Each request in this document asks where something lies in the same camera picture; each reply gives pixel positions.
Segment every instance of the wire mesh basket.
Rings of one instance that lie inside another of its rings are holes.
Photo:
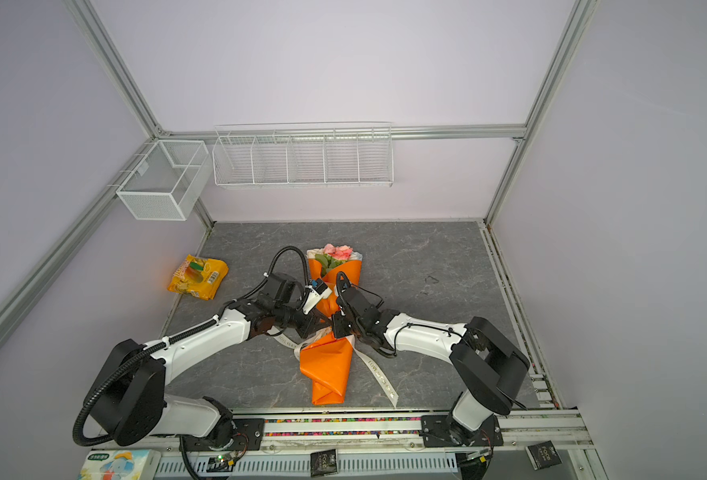
[[[215,184],[224,188],[393,183],[390,124],[216,127]]]
[[[138,220],[185,220],[212,175],[201,140],[157,140],[116,194]]]

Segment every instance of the wire basket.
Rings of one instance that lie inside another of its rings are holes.
[[[389,124],[216,127],[214,183],[224,188],[393,183]]]
[[[185,220],[212,175],[201,140],[157,140],[116,194],[138,220]]]

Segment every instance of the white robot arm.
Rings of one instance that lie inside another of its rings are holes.
[[[295,251],[304,265],[305,283],[275,274],[282,253]],[[301,298],[291,300],[297,287]],[[450,414],[431,435],[446,445],[474,445],[476,434],[493,412],[510,413],[529,360],[487,320],[431,322],[394,310],[380,311],[339,274],[336,288],[340,312],[332,318],[337,338],[350,334],[386,357],[412,351],[452,363],[466,389]],[[128,446],[147,435],[192,436],[209,448],[233,442],[231,412],[213,398],[190,399],[164,393],[182,372],[220,350],[263,335],[272,327],[294,328],[303,338],[330,325],[314,306],[330,294],[321,280],[310,280],[305,255],[292,246],[277,253],[265,279],[251,292],[223,306],[210,320],[175,336],[137,344],[120,342],[106,360],[74,423],[73,439],[80,446],[114,440]],[[486,358],[481,352],[488,351]],[[92,416],[108,433],[87,438],[83,426]]]

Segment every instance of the black card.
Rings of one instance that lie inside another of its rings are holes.
[[[535,470],[561,464],[561,457],[550,440],[548,442],[528,446],[527,455]]]
[[[338,453],[335,450],[310,454],[310,476],[320,477],[330,473],[338,473]]]

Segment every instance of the green leaf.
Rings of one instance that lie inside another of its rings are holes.
[[[327,269],[330,266],[329,256],[327,256],[325,254],[316,254],[316,255],[314,255],[314,258],[316,258],[316,260],[319,260],[319,263],[321,264],[321,267],[322,267],[322,273],[324,272],[324,269]]]

